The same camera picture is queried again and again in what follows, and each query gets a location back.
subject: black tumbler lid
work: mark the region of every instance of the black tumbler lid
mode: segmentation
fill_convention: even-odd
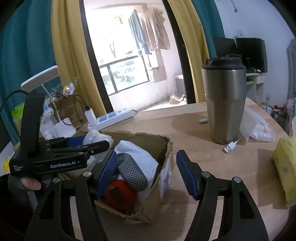
[[[246,69],[246,67],[242,64],[241,58],[234,56],[207,59],[201,68],[209,70]]]

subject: wooden desk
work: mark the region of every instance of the wooden desk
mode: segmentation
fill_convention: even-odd
[[[254,102],[247,99],[246,105],[267,120],[277,133],[278,139],[286,136],[281,127]],[[234,176],[241,177],[259,207],[272,240],[287,222],[289,212],[289,209],[284,208],[284,192],[271,160],[278,140],[240,143],[233,151],[225,154],[222,152],[224,146],[215,144],[211,140],[208,124],[197,122],[207,117],[206,110],[206,104],[200,103],[140,112],[133,118],[110,126],[106,130],[147,132],[168,136],[173,141],[174,158],[178,150],[184,149],[190,159],[197,162],[202,170],[209,171],[216,177],[229,180]],[[219,198],[210,240],[218,236],[222,205],[223,199]],[[197,202],[188,195],[176,167],[153,224],[124,224],[121,217],[102,208],[98,208],[98,211],[110,241],[183,241],[196,207]]]

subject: white power strip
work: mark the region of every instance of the white power strip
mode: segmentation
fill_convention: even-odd
[[[114,125],[117,122],[133,117],[133,111],[128,108],[113,111],[107,115],[97,118],[97,124],[94,126],[88,125],[88,130],[102,130],[108,126]]]

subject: screw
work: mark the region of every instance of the screw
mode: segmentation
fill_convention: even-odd
[[[211,176],[211,174],[210,174],[209,172],[203,172],[202,175],[203,175],[204,177],[210,177],[210,176]]]
[[[56,177],[56,178],[54,178],[54,179],[52,180],[52,182],[53,182],[53,183],[59,183],[60,180],[61,180],[61,179],[59,179],[58,177]]]
[[[236,183],[240,183],[240,182],[242,181],[239,177],[235,177],[233,180],[234,180]]]
[[[91,172],[90,171],[86,171],[86,172],[83,173],[83,176],[84,177],[89,177],[89,176],[91,176]]]

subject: hand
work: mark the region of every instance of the hand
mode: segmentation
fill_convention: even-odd
[[[34,178],[30,178],[30,177],[23,177],[21,179],[22,181],[22,184],[30,189],[30,190],[34,190],[34,191],[37,191],[37,190],[40,190],[41,189],[41,183],[38,182],[36,179]]]

